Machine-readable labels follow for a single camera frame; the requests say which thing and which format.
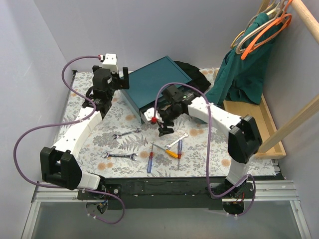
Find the blue red screwdriver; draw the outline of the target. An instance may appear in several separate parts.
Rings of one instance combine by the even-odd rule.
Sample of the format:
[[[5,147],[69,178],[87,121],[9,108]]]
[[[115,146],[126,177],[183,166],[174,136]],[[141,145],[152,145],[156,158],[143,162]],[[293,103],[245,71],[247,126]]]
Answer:
[[[151,173],[152,171],[152,163],[153,163],[153,148],[154,148],[154,145],[152,145],[152,148],[151,148],[151,151],[150,151],[150,154],[149,154],[149,160],[148,160],[148,165],[147,165],[147,173]]]
[[[178,156],[178,164],[177,164],[177,169],[179,170],[180,168],[180,160],[181,160],[181,155],[182,155],[182,139],[178,141],[178,147],[177,147],[177,156]]]

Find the medium silver wrench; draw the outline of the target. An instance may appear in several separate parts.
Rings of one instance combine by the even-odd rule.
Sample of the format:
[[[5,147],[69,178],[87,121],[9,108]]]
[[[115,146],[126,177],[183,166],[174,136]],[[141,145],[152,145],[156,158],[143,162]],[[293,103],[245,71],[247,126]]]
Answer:
[[[140,133],[140,132],[142,132],[142,130],[140,128],[136,128],[135,130],[131,130],[128,132],[114,134],[114,135],[112,135],[112,137],[113,137],[113,139],[118,139],[118,138],[121,138],[122,136],[126,136],[126,135],[133,134],[133,133]]]

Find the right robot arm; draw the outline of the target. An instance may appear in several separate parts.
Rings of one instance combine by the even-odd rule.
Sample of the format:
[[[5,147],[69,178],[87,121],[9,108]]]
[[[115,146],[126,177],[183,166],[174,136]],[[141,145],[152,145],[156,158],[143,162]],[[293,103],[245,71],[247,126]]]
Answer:
[[[243,184],[248,178],[249,162],[258,152],[262,138],[252,116],[241,117],[231,114],[210,103],[197,88],[187,85],[188,91],[177,88],[178,83],[168,83],[158,92],[168,101],[166,110],[154,105],[151,113],[151,123],[158,123],[161,136],[173,133],[173,121],[182,114],[195,117],[209,124],[208,130],[216,128],[227,139],[227,150],[231,157],[231,166],[226,176],[226,194],[231,198],[239,197]]]

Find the small silver wrench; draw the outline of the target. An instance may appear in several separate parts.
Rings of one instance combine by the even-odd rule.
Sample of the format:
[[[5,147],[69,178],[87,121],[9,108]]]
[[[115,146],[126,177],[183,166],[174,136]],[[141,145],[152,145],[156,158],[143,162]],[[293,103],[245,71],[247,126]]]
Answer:
[[[181,137],[179,137],[177,140],[173,141],[171,144],[168,144],[165,146],[166,149],[172,148],[175,144],[177,144],[180,140],[183,140],[184,138],[189,137],[189,133],[184,133]]]

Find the yellow handle screwdriver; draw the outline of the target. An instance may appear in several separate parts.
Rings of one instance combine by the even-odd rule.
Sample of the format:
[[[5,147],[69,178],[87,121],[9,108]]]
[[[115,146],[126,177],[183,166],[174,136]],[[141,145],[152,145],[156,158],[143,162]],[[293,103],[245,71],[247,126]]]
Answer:
[[[172,152],[172,151],[170,151],[170,150],[168,150],[168,149],[164,149],[164,148],[162,148],[162,147],[156,145],[154,142],[152,143],[152,145],[155,146],[155,147],[157,147],[157,148],[159,148],[159,149],[161,149],[161,150],[164,151],[167,155],[169,155],[169,156],[171,156],[171,157],[173,157],[173,158],[178,159],[178,155],[177,155],[176,153],[174,153],[174,152]]]

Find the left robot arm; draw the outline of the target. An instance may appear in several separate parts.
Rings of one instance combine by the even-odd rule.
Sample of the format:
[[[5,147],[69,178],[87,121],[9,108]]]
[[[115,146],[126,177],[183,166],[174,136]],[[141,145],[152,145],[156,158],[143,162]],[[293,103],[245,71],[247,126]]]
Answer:
[[[80,122],[73,124],[52,147],[42,149],[40,164],[43,181],[69,190],[86,188],[93,198],[101,199],[106,193],[101,177],[82,171],[77,157],[92,130],[109,111],[114,92],[129,88],[129,71],[124,67],[120,77],[99,66],[93,66],[92,70],[93,85],[87,90],[78,114]]]

